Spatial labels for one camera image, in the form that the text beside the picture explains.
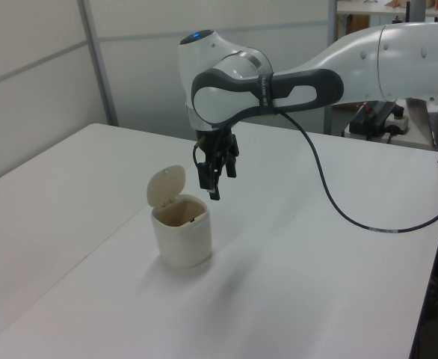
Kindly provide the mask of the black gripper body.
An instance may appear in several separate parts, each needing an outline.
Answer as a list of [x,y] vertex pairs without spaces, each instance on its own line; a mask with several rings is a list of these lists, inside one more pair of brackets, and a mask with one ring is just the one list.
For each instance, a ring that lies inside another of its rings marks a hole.
[[211,161],[215,150],[220,154],[231,153],[234,157],[239,156],[239,148],[236,136],[232,133],[230,127],[222,129],[213,129],[212,131],[196,131],[197,140],[205,137],[205,140],[200,145],[200,149],[204,152],[207,161]]

